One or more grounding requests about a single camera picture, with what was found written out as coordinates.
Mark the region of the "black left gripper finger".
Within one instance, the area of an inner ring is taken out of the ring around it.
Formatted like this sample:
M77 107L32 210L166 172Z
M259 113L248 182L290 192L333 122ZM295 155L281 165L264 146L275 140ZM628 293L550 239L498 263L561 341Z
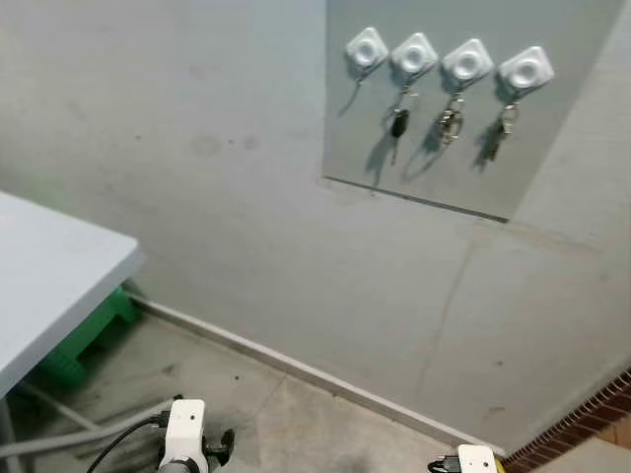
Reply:
M226 429L216 439L203 438L203 456L209 467L225 467L235 451L236 430Z

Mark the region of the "white baseboard strip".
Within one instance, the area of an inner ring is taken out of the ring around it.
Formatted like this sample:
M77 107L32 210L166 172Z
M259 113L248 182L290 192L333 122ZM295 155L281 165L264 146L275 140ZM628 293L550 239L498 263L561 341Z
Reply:
M381 396L374 395L374 393L362 390L362 388L355 386L355 384L343 381L343 379L335 377L333 374L303 364L303 362L293 359L293 357L285 356L284 353L271 350L271 348L264 346L264 344L249 341L249 339L243 337L243 335L230 332L230 330L221 327L216 327L216 325L209 324L207 321L193 318L193 316L186 315L184 312L177 311L169 306L149 301L149 299L141 297L139 294L130 292L127 293L127 296L131 298L136 305L140 306L141 309L152 312L152 314L157 315L158 318L169 321L171 324L176 325L176 327L201 335L201 337L207 338L209 341L220 343L222 346L239 352L241 355L256 360L261 364L271 366L273 369L279 370L284 374L310 383L320 388L320 390L328 391L332 393L332 395L352 402L352 404L364 407L364 409L373 411L375 414L385 416L385 418L391 419L392 422L397 422L401 425L405 425L407 428L416 430L416 432L423 433L424 436L438 439L446 444L483 444L490 446L496 454L505 453L504 447L492 444L492 442L487 442L475 436L470 436L468 433L452 428L451 425L437 422L437 420L430 419L428 416L414 413L414 411L407 410L405 407L393 404L393 402L388 401L387 398L382 398Z

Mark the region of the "white plastic pipe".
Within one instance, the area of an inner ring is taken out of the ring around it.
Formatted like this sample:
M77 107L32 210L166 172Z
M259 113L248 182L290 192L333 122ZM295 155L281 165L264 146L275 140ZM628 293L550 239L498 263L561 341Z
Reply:
M14 441L12 439L12 409L10 409L8 401L4 400L4 398L0 398L0 460L44 453L49 450L63 449L63 447L87 444L87 442L116 437L118 434L121 434L123 430L158 418L163 411L171 410L173 404L175 404L175 402L172 400L163 400L158 402L157 405L145 407L145 409L138 411L138 413L114 420L111 424L83 428L82 430L78 430L78 432L66 434L66 436Z

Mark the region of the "green plastic stool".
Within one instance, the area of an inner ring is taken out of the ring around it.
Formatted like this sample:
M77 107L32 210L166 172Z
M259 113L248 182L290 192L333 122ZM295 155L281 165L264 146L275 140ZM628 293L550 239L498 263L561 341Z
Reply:
M81 361L83 352L99 341L101 334L117 320L127 323L138 320L138 309L122 287L113 289L82 323L59 342L36 366L37 372L63 386L82 384L89 377Z

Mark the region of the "white plastic table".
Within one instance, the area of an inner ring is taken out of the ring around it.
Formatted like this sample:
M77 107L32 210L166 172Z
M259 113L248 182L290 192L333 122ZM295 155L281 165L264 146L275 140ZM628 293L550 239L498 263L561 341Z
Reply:
M0 192L0 397L144 260L134 237Z

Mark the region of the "silver carabiner key bunch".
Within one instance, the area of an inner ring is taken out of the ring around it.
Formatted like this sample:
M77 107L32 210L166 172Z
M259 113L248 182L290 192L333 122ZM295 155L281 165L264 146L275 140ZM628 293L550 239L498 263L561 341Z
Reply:
M445 111L439 116L439 144L449 146L458 140L463 129L463 109L465 99L463 92L451 94Z

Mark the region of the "black car key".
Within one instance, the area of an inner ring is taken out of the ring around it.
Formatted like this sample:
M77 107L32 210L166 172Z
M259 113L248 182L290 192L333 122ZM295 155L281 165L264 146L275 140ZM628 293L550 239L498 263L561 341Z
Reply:
M409 103L416 96L414 87L411 85L402 86L397 98L393 103L390 122L390 165L395 166L398 154L398 141L407 131L410 123Z

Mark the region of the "brass key bunch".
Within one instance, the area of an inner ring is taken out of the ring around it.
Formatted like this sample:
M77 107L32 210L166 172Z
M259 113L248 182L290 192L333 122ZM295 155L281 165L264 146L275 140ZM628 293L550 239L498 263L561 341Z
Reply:
M520 101L513 101L505 104L502 111L499 114L499 122L495 131L493 131L492 138L488 141L486 161L495 162L499 157L500 150L505 141L513 135L514 127L517 126L518 116L520 114L520 107L522 103Z

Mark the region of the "white square wall hook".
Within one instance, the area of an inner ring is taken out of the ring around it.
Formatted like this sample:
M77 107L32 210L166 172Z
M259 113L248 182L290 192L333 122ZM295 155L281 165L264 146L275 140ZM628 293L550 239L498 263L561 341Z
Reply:
M365 27L344 45L344 58L359 80L375 71L387 56L384 38L375 27Z
M470 37L441 60L447 89L452 92L482 80L493 69L493 59L478 37Z
M437 50L427 36L414 33L408 36L390 54L393 72L400 83L414 83L438 63Z
M528 46L504 60L497 72L502 85L515 95L526 95L548 85L555 78L553 63L539 45Z

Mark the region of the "grey wall panel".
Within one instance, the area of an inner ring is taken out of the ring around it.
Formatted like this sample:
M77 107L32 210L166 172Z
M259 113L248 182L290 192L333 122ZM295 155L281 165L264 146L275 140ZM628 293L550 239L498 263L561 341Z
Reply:
M456 211L506 221L517 212L533 176L607 39L625 0L327 0L327 125L321 171L341 183ZM356 77L344 45L375 27L388 56L369 76ZM390 54L423 33L438 63L414 83L400 83ZM451 97L441 60L478 37L493 69L464 93L463 129L439 144L439 116ZM529 46L545 49L555 78L526 95L502 85L499 66ZM402 86L414 87L410 123L390 165L390 122ZM520 101L513 135L495 162L487 146L505 104Z

